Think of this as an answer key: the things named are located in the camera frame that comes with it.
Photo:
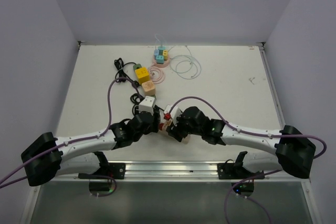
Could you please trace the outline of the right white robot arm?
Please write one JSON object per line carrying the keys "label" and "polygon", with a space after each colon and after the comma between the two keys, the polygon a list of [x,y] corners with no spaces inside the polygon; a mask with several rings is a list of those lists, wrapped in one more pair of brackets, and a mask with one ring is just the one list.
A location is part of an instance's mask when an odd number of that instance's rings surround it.
{"label": "right white robot arm", "polygon": [[258,153],[239,153],[234,172],[240,178],[265,170],[282,170],[301,179],[310,176],[316,146],[293,126],[286,125],[282,130],[230,126],[222,120],[210,119],[196,106],[182,111],[168,105],[164,120],[168,135],[179,142],[189,135],[198,135],[212,145],[238,145],[258,150]]}

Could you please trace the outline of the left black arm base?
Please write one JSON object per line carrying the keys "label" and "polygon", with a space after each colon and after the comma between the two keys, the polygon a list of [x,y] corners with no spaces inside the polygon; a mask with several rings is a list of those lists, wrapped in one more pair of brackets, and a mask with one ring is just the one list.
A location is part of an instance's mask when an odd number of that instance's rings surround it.
{"label": "left black arm base", "polygon": [[90,193],[99,198],[112,195],[117,189],[117,179],[124,179],[125,163],[109,163],[103,152],[94,152],[98,169],[91,173],[79,173],[79,179],[88,179]]}

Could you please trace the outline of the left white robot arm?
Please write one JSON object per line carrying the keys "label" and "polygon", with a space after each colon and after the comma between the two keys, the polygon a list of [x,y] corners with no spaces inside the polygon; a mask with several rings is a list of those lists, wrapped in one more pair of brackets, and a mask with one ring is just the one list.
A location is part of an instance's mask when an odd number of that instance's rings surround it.
{"label": "left white robot arm", "polygon": [[104,178],[111,171],[103,151],[128,147],[143,135],[158,132],[160,119],[159,111],[143,111],[132,119],[111,124],[102,132],[76,137],[44,133],[21,154],[28,183],[39,186],[67,174]]}

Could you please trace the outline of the beige power strip red sockets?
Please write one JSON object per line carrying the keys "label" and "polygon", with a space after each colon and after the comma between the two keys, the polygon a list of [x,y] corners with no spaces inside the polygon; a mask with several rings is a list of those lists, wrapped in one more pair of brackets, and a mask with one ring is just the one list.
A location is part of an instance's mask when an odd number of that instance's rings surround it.
{"label": "beige power strip red sockets", "polygon": [[[159,123],[159,133],[167,136],[167,137],[170,137],[170,138],[173,138],[172,136],[169,136],[169,133],[168,133],[168,127],[169,126],[173,126],[173,120],[172,119],[169,119],[169,120],[163,120],[162,122]],[[183,144],[188,144],[189,141],[190,141],[191,137],[188,135],[186,138],[183,138],[181,140],[181,143]]]}

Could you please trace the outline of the pink cube adapter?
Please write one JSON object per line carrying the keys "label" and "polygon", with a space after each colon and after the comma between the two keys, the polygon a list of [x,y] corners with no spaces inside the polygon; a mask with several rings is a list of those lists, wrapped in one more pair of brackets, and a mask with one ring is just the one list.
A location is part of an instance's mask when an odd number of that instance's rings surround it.
{"label": "pink cube adapter", "polygon": [[162,134],[168,134],[171,126],[173,126],[173,120],[169,119],[169,120],[164,120],[163,122],[159,123],[159,131]]}

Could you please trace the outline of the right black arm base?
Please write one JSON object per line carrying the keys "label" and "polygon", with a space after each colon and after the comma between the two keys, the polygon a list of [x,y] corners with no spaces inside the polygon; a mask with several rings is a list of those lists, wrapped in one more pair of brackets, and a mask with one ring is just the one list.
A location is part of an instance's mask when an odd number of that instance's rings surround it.
{"label": "right black arm base", "polygon": [[[245,179],[256,175],[261,175],[257,179],[264,179],[264,172],[252,173],[246,168],[243,168],[244,158],[248,154],[247,151],[240,152],[236,160],[232,163],[232,159],[227,160],[224,163],[217,164],[217,172],[219,179]],[[239,195],[248,196],[251,195],[254,191],[254,179],[249,179],[247,182],[243,182],[240,185],[237,185],[233,189],[234,193]]]}

